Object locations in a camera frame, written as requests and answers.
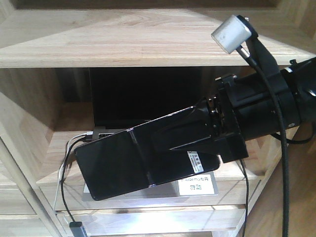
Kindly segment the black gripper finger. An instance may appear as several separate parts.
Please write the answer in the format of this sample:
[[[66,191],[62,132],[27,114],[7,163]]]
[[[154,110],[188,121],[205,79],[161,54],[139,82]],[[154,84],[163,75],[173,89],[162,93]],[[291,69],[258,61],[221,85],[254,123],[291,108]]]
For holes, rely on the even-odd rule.
[[[200,99],[193,106],[168,114],[167,117],[171,117],[171,122],[162,129],[163,131],[214,130],[215,123],[206,98]]]
[[[152,141],[157,151],[177,149],[210,137],[211,129],[211,125],[205,122],[165,127],[152,134]]]

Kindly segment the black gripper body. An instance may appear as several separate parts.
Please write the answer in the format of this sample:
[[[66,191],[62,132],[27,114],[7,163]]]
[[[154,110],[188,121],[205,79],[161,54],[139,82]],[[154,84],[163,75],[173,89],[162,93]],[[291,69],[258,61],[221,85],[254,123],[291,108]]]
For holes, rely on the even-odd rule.
[[[258,74],[244,78],[229,75],[217,80],[216,86],[214,100],[222,115],[222,134],[211,146],[211,163],[247,158],[247,141],[279,132],[280,121],[284,128],[299,123],[298,109],[283,79],[272,81],[282,118]]]

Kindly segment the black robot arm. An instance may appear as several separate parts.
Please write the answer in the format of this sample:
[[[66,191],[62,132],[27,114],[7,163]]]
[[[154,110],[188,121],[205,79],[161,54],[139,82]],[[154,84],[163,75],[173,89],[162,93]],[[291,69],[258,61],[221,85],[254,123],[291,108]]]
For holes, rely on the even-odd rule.
[[[296,63],[269,78],[286,128],[316,119],[316,61]],[[271,96],[258,74],[216,81],[210,102],[201,100],[152,134],[155,150],[220,155],[227,163],[248,157],[246,141],[279,132]]]

